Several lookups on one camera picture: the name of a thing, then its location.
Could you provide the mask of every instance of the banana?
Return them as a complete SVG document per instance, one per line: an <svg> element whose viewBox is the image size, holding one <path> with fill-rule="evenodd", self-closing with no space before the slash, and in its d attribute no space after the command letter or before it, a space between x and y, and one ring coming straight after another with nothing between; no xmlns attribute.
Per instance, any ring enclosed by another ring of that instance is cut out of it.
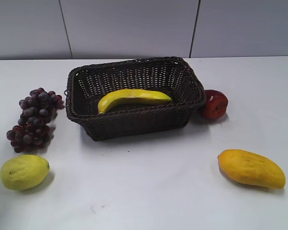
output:
<svg viewBox="0 0 288 230"><path fill-rule="evenodd" d="M120 104L167 104L172 99L162 92L124 89L108 93L98 103L99 114L106 113L114 106Z"/></svg>

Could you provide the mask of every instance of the wicker basket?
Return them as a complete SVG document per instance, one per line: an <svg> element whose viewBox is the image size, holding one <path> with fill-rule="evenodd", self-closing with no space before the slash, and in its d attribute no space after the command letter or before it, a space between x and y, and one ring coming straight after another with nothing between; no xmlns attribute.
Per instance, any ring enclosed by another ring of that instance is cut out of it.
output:
<svg viewBox="0 0 288 230"><path fill-rule="evenodd" d="M166 105L127 104L98 114L99 100L120 89L160 91ZM68 77L67 117L93 140L151 133L185 126L193 110L205 103L202 84L182 58L158 57L82 66Z"/></svg>

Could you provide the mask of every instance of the red apple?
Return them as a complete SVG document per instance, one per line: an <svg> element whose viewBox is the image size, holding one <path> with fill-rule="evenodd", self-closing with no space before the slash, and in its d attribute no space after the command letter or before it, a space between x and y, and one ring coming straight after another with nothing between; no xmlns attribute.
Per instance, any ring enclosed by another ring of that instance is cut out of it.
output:
<svg viewBox="0 0 288 230"><path fill-rule="evenodd" d="M201 116L207 119L218 119L226 112L228 105L227 97L216 90L205 90L206 104L199 109Z"/></svg>

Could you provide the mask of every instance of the yellow-green lemon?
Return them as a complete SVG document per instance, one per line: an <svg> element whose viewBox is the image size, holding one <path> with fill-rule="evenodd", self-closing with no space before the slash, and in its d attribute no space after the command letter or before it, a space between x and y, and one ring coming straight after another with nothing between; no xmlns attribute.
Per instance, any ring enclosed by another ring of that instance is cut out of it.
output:
<svg viewBox="0 0 288 230"><path fill-rule="evenodd" d="M0 179L8 189L25 190L40 184L49 169L46 159L36 155L22 155L3 164Z"/></svg>

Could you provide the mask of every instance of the mango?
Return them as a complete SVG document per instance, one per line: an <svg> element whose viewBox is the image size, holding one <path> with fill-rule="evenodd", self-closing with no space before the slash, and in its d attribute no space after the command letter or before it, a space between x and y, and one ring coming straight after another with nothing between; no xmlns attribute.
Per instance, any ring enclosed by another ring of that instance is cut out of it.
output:
<svg viewBox="0 0 288 230"><path fill-rule="evenodd" d="M218 163L220 169L236 182L275 189L285 187L284 172L267 157L240 149L228 149L218 156Z"/></svg>

